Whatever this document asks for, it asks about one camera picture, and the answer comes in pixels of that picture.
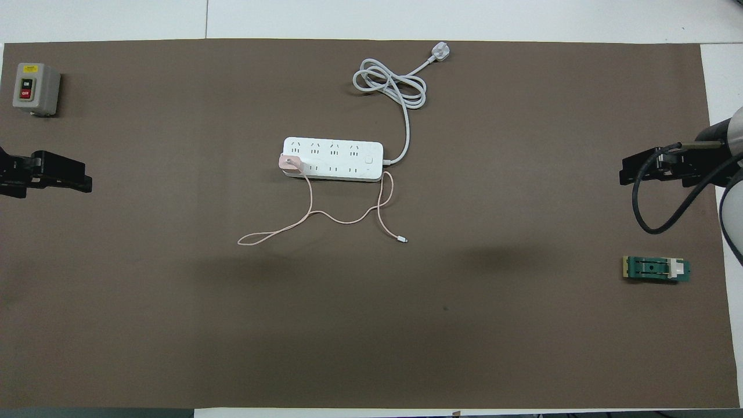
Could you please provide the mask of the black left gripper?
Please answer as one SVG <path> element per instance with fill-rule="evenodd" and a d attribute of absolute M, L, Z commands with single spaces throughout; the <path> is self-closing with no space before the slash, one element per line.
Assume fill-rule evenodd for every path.
<path fill-rule="evenodd" d="M 86 164 L 81 161 L 45 150 L 35 151 L 32 156 L 16 156 L 1 147 L 1 195 L 25 199 L 29 178 L 35 189 L 92 191 L 92 178 L 86 174 Z"/>

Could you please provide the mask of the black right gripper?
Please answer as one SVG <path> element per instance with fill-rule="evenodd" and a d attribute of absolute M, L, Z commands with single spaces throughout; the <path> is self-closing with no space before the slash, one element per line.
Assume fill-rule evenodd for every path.
<path fill-rule="evenodd" d="M 713 169 L 730 158 L 731 151 L 727 146 L 729 124 L 718 122 L 704 129 L 695 139 L 719 142 L 721 146 L 718 148 L 672 150 L 661 157 L 656 154 L 660 148 L 650 148 L 623 158 L 620 185 L 631 185 L 640 178 L 642 182 L 681 180 L 682 187 L 695 187 Z"/>

